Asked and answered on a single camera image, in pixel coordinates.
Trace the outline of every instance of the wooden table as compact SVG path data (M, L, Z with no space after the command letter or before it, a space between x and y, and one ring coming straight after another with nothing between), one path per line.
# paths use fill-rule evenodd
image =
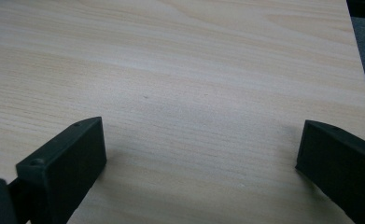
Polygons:
M299 175L305 119L365 139L344 0L0 1L0 177L102 116L69 223L350 223Z

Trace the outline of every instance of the hole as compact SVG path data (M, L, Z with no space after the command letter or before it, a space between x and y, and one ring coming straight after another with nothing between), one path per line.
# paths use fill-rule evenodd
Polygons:
M30 162L30 165L32 165L32 166L41 166L44 164L45 164L45 161L42 159L34 159L34 160L31 160L31 162Z

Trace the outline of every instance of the light wood surface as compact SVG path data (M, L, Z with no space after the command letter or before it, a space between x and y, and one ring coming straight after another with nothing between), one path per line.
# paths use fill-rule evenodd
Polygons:
M305 119L365 139L345 0L0 1L0 177L102 116L69 223L350 223L294 169Z

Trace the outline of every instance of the black clamp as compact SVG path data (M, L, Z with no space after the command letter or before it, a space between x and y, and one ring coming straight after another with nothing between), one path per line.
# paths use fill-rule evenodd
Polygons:
M365 223L365 141L338 127L307 120L296 169L356 223Z
M0 224L64 224L106 164L101 118L77 122L16 165L8 186L0 179Z

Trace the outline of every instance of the wood grain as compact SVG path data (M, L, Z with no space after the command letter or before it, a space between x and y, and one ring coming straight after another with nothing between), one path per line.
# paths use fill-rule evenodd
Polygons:
M294 169L305 119L365 139L344 0L0 1L0 177L95 116L69 223L351 223Z

